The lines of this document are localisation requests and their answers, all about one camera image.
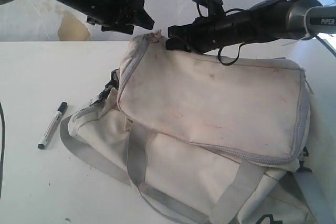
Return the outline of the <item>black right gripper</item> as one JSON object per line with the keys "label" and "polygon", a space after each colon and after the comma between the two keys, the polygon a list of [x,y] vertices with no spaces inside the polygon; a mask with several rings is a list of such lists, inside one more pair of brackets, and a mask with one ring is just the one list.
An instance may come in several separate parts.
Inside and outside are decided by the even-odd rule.
{"label": "black right gripper", "polygon": [[168,27],[166,50],[203,54],[220,47],[252,41],[256,25],[248,10],[228,10],[221,17],[197,18],[188,25]]}

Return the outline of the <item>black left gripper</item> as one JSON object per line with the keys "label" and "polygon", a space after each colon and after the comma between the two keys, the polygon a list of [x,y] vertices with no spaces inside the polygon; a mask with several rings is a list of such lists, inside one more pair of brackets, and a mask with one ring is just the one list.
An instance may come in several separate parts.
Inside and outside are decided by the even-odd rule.
{"label": "black left gripper", "polygon": [[134,26],[152,30],[154,20],[144,10],[144,0],[56,0],[101,25],[101,31],[132,35]]}

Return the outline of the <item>right robot arm black grey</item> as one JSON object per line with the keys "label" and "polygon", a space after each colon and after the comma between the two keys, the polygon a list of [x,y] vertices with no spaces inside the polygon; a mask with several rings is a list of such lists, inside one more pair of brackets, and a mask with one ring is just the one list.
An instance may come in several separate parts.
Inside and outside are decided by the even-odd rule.
{"label": "right robot arm black grey", "polygon": [[335,34],[335,7],[317,0],[266,0],[249,9],[230,10],[224,10],[222,0],[192,1],[205,7],[208,15],[199,15],[191,24],[169,27],[167,50],[203,54],[236,44]]}

